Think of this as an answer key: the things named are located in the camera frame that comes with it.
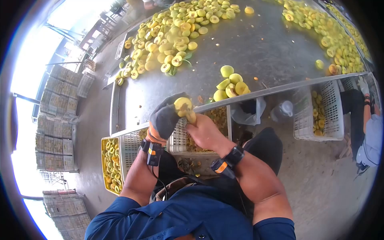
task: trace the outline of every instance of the worker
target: worker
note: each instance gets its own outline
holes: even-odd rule
[[[168,97],[151,114],[144,149],[146,142],[165,145],[179,120],[173,103],[181,96],[185,93]],[[237,161],[236,179],[188,176],[165,151],[159,166],[149,166],[148,153],[141,149],[120,196],[93,218],[85,239],[296,239],[293,213],[276,176],[283,148],[273,129],[264,129],[243,150],[208,116],[196,118],[195,126],[187,124],[186,131],[199,147]],[[167,188],[154,194],[159,182]],[[249,202],[252,212],[247,210]]]
[[[371,104],[368,84],[359,76],[361,92],[356,89],[341,92],[343,113],[351,113],[352,158],[357,167],[364,171],[368,166],[379,165],[383,118],[377,104]]]
[[[173,0],[127,0],[135,11],[134,19],[138,19],[140,14],[144,14],[146,18],[153,16],[155,13],[169,8],[175,2]]]

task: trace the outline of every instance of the white glove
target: white glove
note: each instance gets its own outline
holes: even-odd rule
[[[359,76],[358,85],[360,86],[362,94],[365,96],[365,94],[369,94],[368,84],[361,76]]]

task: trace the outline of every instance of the forearm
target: forearm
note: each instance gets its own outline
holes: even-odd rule
[[[365,133],[367,122],[368,122],[368,120],[371,119],[371,107],[369,105],[364,105],[364,118],[363,119],[364,119],[363,132]]]
[[[223,158],[235,145],[227,139],[221,141],[217,153]],[[273,170],[247,151],[244,158],[236,165],[235,175],[244,194],[255,204],[274,195],[285,195],[284,186]]]
[[[128,197],[145,206],[149,203],[151,193],[155,188],[157,179],[152,174],[152,167],[147,165],[148,154],[139,151],[135,161],[128,171],[124,187],[120,196]],[[153,172],[159,174],[159,167],[154,167]]]

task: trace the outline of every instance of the concrete floor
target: concrete floor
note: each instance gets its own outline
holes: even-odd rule
[[[101,171],[100,142],[101,138],[109,136],[112,92],[102,88],[107,81],[104,74],[111,67],[116,47],[123,37],[124,33],[117,36],[94,59],[97,68],[93,74],[97,80],[88,98],[80,100],[78,105],[80,118],[74,157],[79,173],[65,174],[69,187],[85,194],[84,201],[91,218],[104,211],[116,198],[105,189]],[[297,239],[338,239],[359,214],[376,169],[370,168],[355,178],[357,168],[351,158],[335,161],[335,156],[344,147],[342,142],[295,140],[292,123],[276,124],[268,118],[275,99],[274,95],[266,98],[269,104],[262,116],[262,124],[249,127],[249,130],[257,133],[271,126],[283,142],[284,154],[278,177],[293,209]],[[197,171],[207,171],[207,166],[203,164]]]

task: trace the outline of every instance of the wrist device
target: wrist device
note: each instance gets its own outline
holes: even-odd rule
[[[223,173],[227,177],[235,178],[233,169],[243,159],[244,149],[241,146],[235,146],[232,150],[223,158],[216,159],[212,162],[211,169],[217,174]]]
[[[163,153],[161,144],[143,139],[140,146],[144,152],[148,153],[147,165],[157,167]]]

